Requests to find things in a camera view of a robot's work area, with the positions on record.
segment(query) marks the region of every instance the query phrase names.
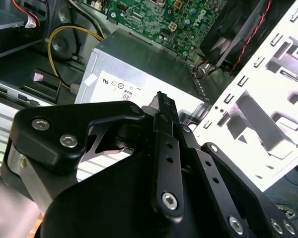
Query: screw head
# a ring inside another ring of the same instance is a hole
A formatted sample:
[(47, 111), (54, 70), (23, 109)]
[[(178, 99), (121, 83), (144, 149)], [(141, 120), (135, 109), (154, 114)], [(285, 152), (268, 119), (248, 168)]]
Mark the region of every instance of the screw head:
[(169, 192), (165, 192), (162, 195), (162, 202), (170, 210), (175, 210), (178, 206), (177, 199)]
[(60, 137), (60, 143), (64, 147), (74, 148), (77, 146), (77, 139), (73, 135), (65, 134)]
[(36, 130), (47, 130), (50, 128), (50, 124), (44, 119), (34, 119), (31, 124)]
[(132, 110), (134, 113), (139, 114), (139, 113), (141, 112), (140, 109), (139, 109), (138, 107), (136, 107), (136, 106), (130, 106), (130, 108), (131, 108), (131, 110)]
[(187, 133), (191, 132), (191, 129), (189, 127), (187, 127), (186, 125), (182, 125), (182, 127), (185, 130), (185, 132), (187, 132)]
[(230, 216), (228, 218), (228, 222), (230, 227), (232, 227), (232, 229), (239, 234), (240, 236), (243, 234), (243, 226), (242, 224), (238, 221), (238, 219), (236, 219), (235, 217)]
[(293, 229), (293, 227), (291, 225), (289, 225), (288, 222), (284, 221), (284, 226), (286, 227), (287, 231), (289, 231), (291, 234), (295, 234), (295, 230)]
[(215, 145), (211, 145), (210, 148), (211, 148), (211, 150), (213, 150), (215, 153), (219, 151)]
[(281, 228), (281, 226), (273, 219), (271, 219), (271, 223), (273, 228), (279, 233), (282, 234), (283, 233), (283, 229)]

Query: metal slot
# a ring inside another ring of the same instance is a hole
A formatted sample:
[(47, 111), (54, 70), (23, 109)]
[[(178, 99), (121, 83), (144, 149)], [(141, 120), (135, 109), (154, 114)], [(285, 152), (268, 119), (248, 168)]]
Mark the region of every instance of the metal slot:
[(224, 102), (225, 102), (226, 104), (229, 104), (230, 101), (231, 101), (233, 98), (234, 98), (234, 96), (233, 96), (232, 94), (229, 94), (229, 95), (225, 98)]
[(292, 15), (290, 21), (291, 21), (292, 23), (294, 23), (294, 22), (297, 21), (297, 19), (298, 19), (298, 8), (297, 8), (297, 11), (294, 13), (294, 15)]
[(207, 128), (209, 128), (210, 127), (210, 125), (212, 124), (212, 122), (211, 121), (208, 121), (205, 125), (204, 125), (204, 129), (207, 129)]
[(261, 65), (261, 63), (264, 61), (264, 59), (265, 57), (262, 57), (262, 56), (259, 57), (258, 60), (254, 63), (254, 67), (258, 68)]
[(218, 126), (222, 127), (230, 119), (229, 114), (225, 113), (222, 119), (218, 122)]
[(275, 168), (272, 167), (272, 166), (269, 166), (269, 165), (266, 165), (267, 168), (271, 169), (271, 170), (274, 170)]
[(238, 86), (243, 87), (244, 84), (248, 81), (249, 78), (246, 78), (246, 76), (242, 77), (242, 79), (238, 82)]
[(270, 45), (271, 45), (272, 47), (275, 47), (275, 46), (279, 43), (279, 41), (282, 39), (282, 37), (283, 37), (283, 35), (281, 35), (280, 33), (278, 33), (278, 34), (274, 37), (274, 39), (271, 41)]

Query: silver metal surface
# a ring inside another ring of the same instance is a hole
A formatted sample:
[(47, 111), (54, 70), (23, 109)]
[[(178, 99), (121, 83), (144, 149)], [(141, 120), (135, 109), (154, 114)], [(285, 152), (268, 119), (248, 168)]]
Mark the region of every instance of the silver metal surface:
[(178, 206), (178, 201), (175, 198), (175, 196), (173, 196), (171, 193), (169, 192), (165, 192), (162, 195), (162, 202), (164, 203), (164, 205), (170, 209), (170, 210), (175, 210)]
[(77, 183), (76, 172), (66, 176), (55, 175), (26, 157), (23, 165), (19, 164), (18, 175), (21, 177), (29, 194), (44, 214), (52, 201), (65, 189)]
[(187, 64), (117, 30), (93, 49), (75, 103), (129, 100), (142, 107), (158, 91), (175, 100), (179, 113), (191, 115), (205, 103)]
[(242, 235), (244, 230), (242, 224), (235, 217), (229, 217), (228, 219), (230, 227), (239, 235)]
[(0, 184), (0, 238), (28, 237), (39, 214), (33, 201)]
[(284, 221), (284, 226), (286, 227), (287, 231), (289, 231), (291, 234), (295, 234), (295, 230), (293, 229), (293, 227), (291, 225), (289, 225), (288, 222)]
[(216, 153), (216, 152), (218, 152), (218, 149), (217, 149), (217, 147), (215, 146), (215, 145), (211, 145), (211, 149)]
[(77, 146), (77, 139), (73, 135), (65, 134), (60, 137), (60, 143), (67, 148), (74, 148)]
[[(232, 136), (232, 128), (227, 129), (227, 126), (230, 126), (227, 125), (229, 120), (224, 120), (223, 124), (218, 125), (227, 115), (231, 118), (239, 116), (246, 119), (236, 104), (245, 96), (256, 102), (263, 110), (267, 121), (271, 122), (276, 114), (280, 114), (298, 125), (298, 105), (291, 101), (292, 97), (298, 96), (298, 0), (294, 1), (233, 81), (229, 81), (227, 87), (219, 92), (221, 94), (215, 97), (213, 107), (194, 130), (198, 143), (215, 143), (252, 182), (265, 191), (298, 165), (298, 129), (293, 130), (281, 123), (277, 124), (279, 129), (273, 126), (274, 123), (270, 123), (270, 126), (261, 125), (262, 128), (275, 128), (271, 138), (271, 131), (264, 130), (269, 139), (262, 143), (259, 137), (262, 132), (257, 134), (257, 129), (253, 127), (254, 133), (250, 133), (246, 128), (250, 136), (245, 143), (239, 140), (242, 136), (238, 139)], [(283, 141), (287, 140), (274, 137), (278, 134), (290, 138), (294, 145), (293, 150), (289, 150), (287, 142), (286, 146), (283, 146)], [(272, 145), (273, 152), (264, 148), (265, 144), (269, 145), (269, 141), (275, 141), (276, 146)], [(282, 152), (281, 155), (275, 153), (277, 150)]]
[(36, 130), (48, 130), (50, 128), (50, 124), (44, 119), (34, 119), (32, 121), (32, 126)]
[(10, 0), (0, 0), (0, 30), (10, 27), (24, 26), (27, 16), (17, 9)]
[(271, 220), (272, 226), (273, 228), (279, 233), (282, 234), (283, 233), (283, 229), (282, 227), (275, 221), (275, 220)]

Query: motherboard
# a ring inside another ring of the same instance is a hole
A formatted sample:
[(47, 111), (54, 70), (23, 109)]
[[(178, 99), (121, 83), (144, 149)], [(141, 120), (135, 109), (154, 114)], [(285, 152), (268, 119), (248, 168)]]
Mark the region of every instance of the motherboard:
[(195, 62), (226, 0), (82, 0), (109, 18)]

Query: red and black wire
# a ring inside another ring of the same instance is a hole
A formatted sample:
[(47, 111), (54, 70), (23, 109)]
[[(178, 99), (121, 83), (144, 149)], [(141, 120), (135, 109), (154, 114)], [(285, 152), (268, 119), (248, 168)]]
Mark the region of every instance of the red and black wire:
[(245, 45), (243, 46), (242, 53), (239, 55), (239, 57), (238, 57), (238, 61), (236, 62), (236, 64), (234, 64), (232, 70), (231, 70), (230, 73), (229, 73), (230, 76), (233, 75), (233, 72), (235, 71), (237, 65), (238, 65), (238, 64), (241, 62), (241, 60), (242, 60), (242, 57), (243, 57), (243, 55), (244, 55), (244, 53), (245, 53), (245, 51), (246, 51), (247, 46), (249, 45), (249, 43), (251, 42), (251, 40), (253, 39), (253, 37), (257, 34), (258, 29), (259, 29), (259, 27), (261, 26), (261, 24), (264, 22), (265, 16), (267, 15), (267, 13), (268, 13), (268, 11), (269, 11), (269, 9), (270, 9), (271, 4), (272, 4), (272, 0), (268, 0), (266, 10), (265, 10), (265, 12), (263, 13), (263, 15), (262, 15), (260, 21), (258, 22), (257, 26), (255, 27), (255, 30), (253, 31), (253, 34), (248, 38), (248, 40), (246, 41)]
[(25, 14), (27, 14), (29, 17), (33, 18), (37, 24), (37, 26), (40, 26), (40, 21), (38, 19), (38, 17), (36, 15), (34, 15), (33, 13), (25, 10), (23, 7), (21, 7), (16, 0), (12, 0), (13, 4), (22, 12), (24, 12)]

